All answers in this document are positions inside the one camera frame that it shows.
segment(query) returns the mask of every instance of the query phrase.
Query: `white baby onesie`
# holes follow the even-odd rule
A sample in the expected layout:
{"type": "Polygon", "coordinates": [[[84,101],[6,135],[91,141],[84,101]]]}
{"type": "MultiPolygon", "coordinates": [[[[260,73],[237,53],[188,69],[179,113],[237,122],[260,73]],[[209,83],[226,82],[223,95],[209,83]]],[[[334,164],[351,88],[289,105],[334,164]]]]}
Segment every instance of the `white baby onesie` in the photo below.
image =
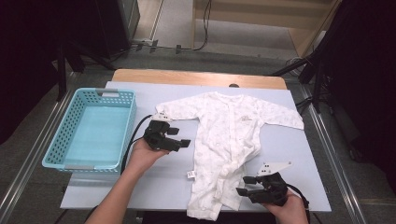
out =
{"type": "Polygon", "coordinates": [[[187,215],[216,220],[222,205],[238,210],[235,188],[245,183],[244,163],[261,151],[263,124],[303,129],[297,111],[247,95],[207,92],[156,106],[170,119],[199,119],[195,139],[194,171],[187,215]]]}

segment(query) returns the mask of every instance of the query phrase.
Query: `hand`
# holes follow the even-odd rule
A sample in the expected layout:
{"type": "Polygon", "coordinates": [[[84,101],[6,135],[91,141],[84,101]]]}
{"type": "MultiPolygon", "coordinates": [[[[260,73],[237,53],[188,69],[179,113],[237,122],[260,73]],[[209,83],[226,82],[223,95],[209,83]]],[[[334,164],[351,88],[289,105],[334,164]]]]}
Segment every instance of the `hand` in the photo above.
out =
{"type": "Polygon", "coordinates": [[[288,190],[286,197],[288,200],[283,206],[264,203],[263,206],[276,216],[281,224],[306,224],[306,217],[303,200],[288,190]]]}
{"type": "Polygon", "coordinates": [[[134,147],[131,152],[131,157],[125,171],[135,171],[142,175],[147,171],[148,168],[154,164],[160,157],[169,154],[167,150],[154,150],[152,149],[146,140],[139,139],[134,143],[134,147]]]}

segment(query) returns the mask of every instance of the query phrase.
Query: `white mat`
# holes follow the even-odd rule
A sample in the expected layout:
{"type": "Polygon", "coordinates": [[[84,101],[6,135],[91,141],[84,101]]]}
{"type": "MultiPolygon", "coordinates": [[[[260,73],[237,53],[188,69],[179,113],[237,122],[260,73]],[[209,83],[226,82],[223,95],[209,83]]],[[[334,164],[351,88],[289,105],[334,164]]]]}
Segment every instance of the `white mat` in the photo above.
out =
{"type": "MultiPolygon", "coordinates": [[[[246,94],[278,105],[295,109],[289,91],[222,88],[188,85],[164,85],[147,83],[108,82],[110,89],[131,89],[136,94],[137,114],[134,126],[146,115],[154,114],[155,105],[161,102],[193,96],[207,91],[222,94],[246,94]]],[[[147,120],[136,137],[142,136],[147,120]]],[[[191,196],[192,180],[187,172],[193,168],[194,138],[197,120],[171,122],[179,128],[179,134],[169,136],[176,140],[191,139],[187,148],[172,152],[158,160],[139,180],[128,207],[139,210],[186,210],[191,196]]],[[[264,125],[260,135],[262,152],[246,164],[247,174],[256,175],[263,162],[291,161],[292,166],[280,172],[283,179],[300,189],[310,202],[311,211],[330,212],[331,208],[320,180],[318,169],[306,140],[304,131],[276,125],[264,125]]],[[[92,208],[99,204],[110,191],[119,174],[73,174],[62,201],[62,208],[92,208]]],[[[241,211],[264,211],[265,209],[242,200],[241,211]]]]}

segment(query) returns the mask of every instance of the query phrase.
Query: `plastic basket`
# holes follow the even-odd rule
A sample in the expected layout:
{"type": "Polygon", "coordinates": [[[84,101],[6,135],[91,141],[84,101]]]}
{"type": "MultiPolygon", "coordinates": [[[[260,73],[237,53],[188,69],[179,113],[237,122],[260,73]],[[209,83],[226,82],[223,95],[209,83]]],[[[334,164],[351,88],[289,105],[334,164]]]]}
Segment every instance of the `plastic basket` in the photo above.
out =
{"type": "Polygon", "coordinates": [[[135,113],[133,91],[78,89],[43,166],[66,172],[119,172],[135,113]]]}

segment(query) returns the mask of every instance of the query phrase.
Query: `black stand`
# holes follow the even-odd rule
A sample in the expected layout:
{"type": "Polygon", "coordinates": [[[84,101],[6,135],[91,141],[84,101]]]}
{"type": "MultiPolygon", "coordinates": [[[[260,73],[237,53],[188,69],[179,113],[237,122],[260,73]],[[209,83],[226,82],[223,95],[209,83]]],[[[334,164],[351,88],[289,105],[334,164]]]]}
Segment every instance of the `black stand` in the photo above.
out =
{"type": "Polygon", "coordinates": [[[57,49],[57,62],[58,62],[58,78],[59,78],[59,91],[57,101],[61,101],[64,98],[64,95],[67,92],[67,83],[66,83],[66,61],[69,62],[73,71],[82,73],[85,68],[84,62],[79,57],[79,54],[85,54],[88,57],[92,58],[97,63],[101,64],[103,67],[109,70],[116,70],[116,68],[111,64],[90,52],[85,47],[80,44],[72,41],[64,41],[62,44],[58,46],[57,49]]]}
{"type": "Polygon", "coordinates": [[[351,8],[347,6],[347,4],[348,1],[341,2],[339,8],[337,9],[337,12],[335,13],[329,30],[326,32],[326,35],[323,36],[323,39],[320,41],[318,47],[314,50],[314,52],[301,59],[300,61],[286,66],[270,75],[272,77],[280,77],[300,66],[305,65],[303,71],[299,75],[299,81],[302,84],[306,84],[312,79],[313,76],[315,76],[314,92],[310,103],[314,105],[314,108],[317,110],[318,113],[320,113],[318,103],[321,84],[324,77],[323,56],[326,52],[329,51],[329,47],[331,45],[330,43],[331,41],[333,41],[335,33],[337,32],[337,30],[339,30],[343,21],[349,14],[349,10],[351,10],[351,8]]]}

